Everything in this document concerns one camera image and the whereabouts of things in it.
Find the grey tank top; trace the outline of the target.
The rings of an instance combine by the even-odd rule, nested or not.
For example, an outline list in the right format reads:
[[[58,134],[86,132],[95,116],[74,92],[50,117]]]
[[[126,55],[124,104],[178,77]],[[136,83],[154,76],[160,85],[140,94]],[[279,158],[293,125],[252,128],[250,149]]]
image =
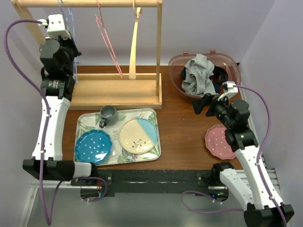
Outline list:
[[[213,76],[214,64],[205,55],[196,54],[185,65],[185,79],[182,89],[190,95],[204,96],[209,93],[215,95],[216,91],[210,77]]]

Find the pink plastic hanger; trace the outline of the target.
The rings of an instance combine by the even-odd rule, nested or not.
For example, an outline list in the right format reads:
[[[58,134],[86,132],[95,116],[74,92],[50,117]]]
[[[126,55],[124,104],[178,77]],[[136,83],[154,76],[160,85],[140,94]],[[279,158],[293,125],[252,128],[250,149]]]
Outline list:
[[[99,32],[100,32],[101,37],[103,39],[103,42],[104,42],[104,44],[105,44],[105,46],[106,46],[106,48],[109,52],[109,55],[110,55],[114,65],[116,67],[116,70],[117,70],[120,78],[123,79],[123,73],[122,73],[121,67],[118,63],[115,51],[114,51],[113,46],[111,44],[111,41],[110,41],[109,35],[107,33],[107,30],[105,28],[105,24],[104,24],[103,17],[102,17],[102,12],[101,12],[101,5],[100,5],[98,0],[96,0],[96,3],[97,3],[97,6],[98,6],[98,10],[99,10],[99,16],[97,16],[95,14],[96,24],[98,26],[98,29],[99,29]]]

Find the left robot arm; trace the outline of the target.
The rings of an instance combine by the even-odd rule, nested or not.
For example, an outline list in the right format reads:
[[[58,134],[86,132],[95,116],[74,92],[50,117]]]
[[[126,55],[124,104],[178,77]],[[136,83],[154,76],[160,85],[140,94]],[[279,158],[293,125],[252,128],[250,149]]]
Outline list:
[[[92,162],[63,160],[62,137],[66,114],[75,86],[74,59],[81,56],[73,38],[47,38],[40,46],[42,118],[36,147],[23,169],[39,181],[71,181],[79,178],[86,185],[98,181]]]

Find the cream plastic hanger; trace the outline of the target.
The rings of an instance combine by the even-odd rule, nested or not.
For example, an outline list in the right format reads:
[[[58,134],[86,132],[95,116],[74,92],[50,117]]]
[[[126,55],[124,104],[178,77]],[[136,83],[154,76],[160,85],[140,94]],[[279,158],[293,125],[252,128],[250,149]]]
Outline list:
[[[129,63],[129,79],[136,80],[136,46],[137,46],[137,34],[138,34],[138,24],[139,18],[142,13],[142,8],[135,7],[135,1],[132,1],[132,7],[135,15],[135,23],[133,30],[133,38],[131,44],[131,52],[130,52],[130,63]]]

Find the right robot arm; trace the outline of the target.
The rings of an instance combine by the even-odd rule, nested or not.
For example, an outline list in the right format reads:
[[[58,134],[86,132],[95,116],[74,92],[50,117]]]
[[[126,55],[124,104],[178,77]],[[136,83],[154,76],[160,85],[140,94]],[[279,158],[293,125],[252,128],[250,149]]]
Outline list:
[[[294,215],[277,193],[260,156],[258,141],[248,127],[249,104],[242,99],[206,94],[191,102],[195,114],[208,106],[206,116],[215,116],[226,128],[224,134],[232,152],[241,163],[248,183],[244,183],[229,162],[214,164],[211,181],[225,185],[243,209],[248,227],[285,227]]]

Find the light blue hanger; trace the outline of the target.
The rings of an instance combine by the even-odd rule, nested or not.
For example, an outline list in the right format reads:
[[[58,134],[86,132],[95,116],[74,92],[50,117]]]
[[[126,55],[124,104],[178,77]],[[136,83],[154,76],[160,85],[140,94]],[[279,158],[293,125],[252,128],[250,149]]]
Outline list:
[[[62,9],[62,5],[63,5],[63,0],[58,0],[58,6],[59,9],[63,15],[63,18],[65,19],[65,23],[67,26],[67,30],[69,30],[69,18],[71,18],[71,26],[72,26],[72,37],[74,38],[75,41],[75,23],[74,23],[74,16],[73,16],[73,11],[71,8],[68,8],[68,15],[65,16],[64,11]],[[76,84],[78,84],[78,61],[77,61],[77,57],[74,58],[74,79]]]

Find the navy maroon tank top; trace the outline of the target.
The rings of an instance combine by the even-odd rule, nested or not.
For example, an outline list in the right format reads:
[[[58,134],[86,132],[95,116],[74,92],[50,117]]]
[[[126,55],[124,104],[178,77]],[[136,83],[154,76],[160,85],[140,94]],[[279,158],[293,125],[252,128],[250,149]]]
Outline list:
[[[227,81],[227,72],[221,68],[214,66],[213,76],[210,77],[211,81],[213,82],[216,94],[221,92],[221,85]],[[185,68],[181,72],[182,79],[185,79]]]

